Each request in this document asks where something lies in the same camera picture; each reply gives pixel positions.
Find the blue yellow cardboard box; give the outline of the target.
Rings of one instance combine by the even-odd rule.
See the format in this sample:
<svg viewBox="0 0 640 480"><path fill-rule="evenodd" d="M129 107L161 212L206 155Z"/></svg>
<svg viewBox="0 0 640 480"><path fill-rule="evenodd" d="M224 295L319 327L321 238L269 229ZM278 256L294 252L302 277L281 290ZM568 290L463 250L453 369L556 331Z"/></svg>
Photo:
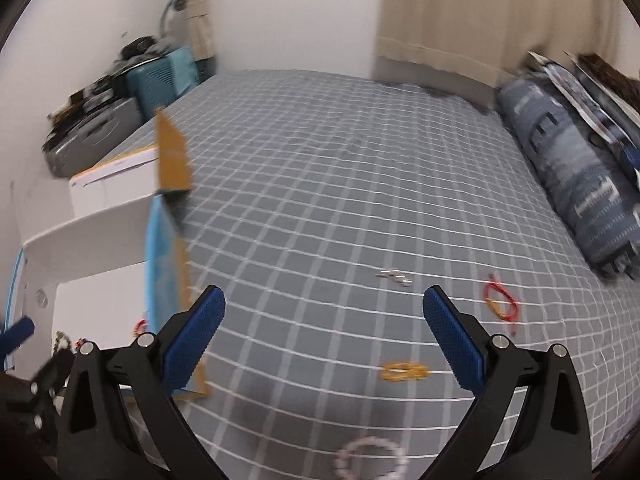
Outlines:
<svg viewBox="0 0 640 480"><path fill-rule="evenodd" d="M4 360L23 379L52 356L56 335L102 349L156 334L190 308L186 244L166 203L192 188L186 140L159 110L144 148L57 184L41 180L14 204L22 238L6 325L35 333Z"/></svg>

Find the grey hard case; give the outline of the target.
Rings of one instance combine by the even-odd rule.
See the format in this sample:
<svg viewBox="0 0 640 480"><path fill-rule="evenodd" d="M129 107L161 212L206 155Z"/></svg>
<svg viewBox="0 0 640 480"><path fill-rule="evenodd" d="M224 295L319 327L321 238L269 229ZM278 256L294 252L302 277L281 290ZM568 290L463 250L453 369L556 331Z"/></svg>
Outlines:
<svg viewBox="0 0 640 480"><path fill-rule="evenodd" d="M53 177L73 177L95 165L141 125L136 100L120 99L69 127L52 130L42 146L44 160Z"/></svg>

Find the grey checked bed sheet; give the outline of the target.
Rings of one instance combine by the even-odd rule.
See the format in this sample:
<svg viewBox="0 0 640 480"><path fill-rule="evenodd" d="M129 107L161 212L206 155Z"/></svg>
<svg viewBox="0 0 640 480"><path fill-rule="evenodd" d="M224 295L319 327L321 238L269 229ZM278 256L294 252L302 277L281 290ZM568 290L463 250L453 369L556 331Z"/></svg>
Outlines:
<svg viewBox="0 0 640 480"><path fill-rule="evenodd" d="M192 192L175 206L194 292L227 312L208 395L183 415L232 479L329 479L346 443L428 467L472 396L422 315L445 289L489 333L490 276L516 343L572 355L600 463L639 416L639 286L585 263L499 117L457 96L346 76L221 74L168 108Z"/></svg>

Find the teal suitcase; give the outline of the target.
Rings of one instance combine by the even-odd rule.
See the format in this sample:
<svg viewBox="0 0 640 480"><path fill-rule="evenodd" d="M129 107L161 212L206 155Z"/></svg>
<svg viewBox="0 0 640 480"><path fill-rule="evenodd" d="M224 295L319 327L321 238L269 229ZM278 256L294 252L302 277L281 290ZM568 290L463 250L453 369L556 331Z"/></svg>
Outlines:
<svg viewBox="0 0 640 480"><path fill-rule="evenodd" d="M129 93L137 100L142 118L150 120L159 107L166 107L193 90L200 80L190 47L181 47L126 73Z"/></svg>

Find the patterned pillow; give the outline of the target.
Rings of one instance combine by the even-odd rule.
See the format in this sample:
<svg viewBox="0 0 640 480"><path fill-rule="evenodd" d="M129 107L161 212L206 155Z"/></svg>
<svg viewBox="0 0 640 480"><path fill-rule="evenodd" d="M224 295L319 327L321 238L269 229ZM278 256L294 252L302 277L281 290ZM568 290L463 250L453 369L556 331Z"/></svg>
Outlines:
<svg viewBox="0 0 640 480"><path fill-rule="evenodd" d="M596 148L606 148L620 166L638 170L639 113L589 75L576 58L570 58L576 70L572 73L534 51L527 54L587 125L589 142Z"/></svg>

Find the blue desk lamp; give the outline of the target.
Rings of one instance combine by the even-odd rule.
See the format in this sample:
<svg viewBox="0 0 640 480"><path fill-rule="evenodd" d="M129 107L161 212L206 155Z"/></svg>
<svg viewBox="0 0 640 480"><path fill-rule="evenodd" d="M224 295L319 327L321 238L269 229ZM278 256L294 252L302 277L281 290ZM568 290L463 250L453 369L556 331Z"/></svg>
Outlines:
<svg viewBox="0 0 640 480"><path fill-rule="evenodd" d="M160 16L160 24L158 25L158 34L160 38L165 38L167 35L167 20L170 12L179 13L186 10L188 0L167 0L166 6Z"/></svg>

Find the tied beige curtain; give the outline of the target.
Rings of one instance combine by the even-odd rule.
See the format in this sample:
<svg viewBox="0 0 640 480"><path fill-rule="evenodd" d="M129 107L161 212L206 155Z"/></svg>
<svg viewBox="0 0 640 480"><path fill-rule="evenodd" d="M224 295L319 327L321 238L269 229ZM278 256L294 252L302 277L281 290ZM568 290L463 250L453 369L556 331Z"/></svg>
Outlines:
<svg viewBox="0 0 640 480"><path fill-rule="evenodd" d="M211 8L210 0L188 0L186 4L189 44L196 62L209 60L216 55Z"/></svg>

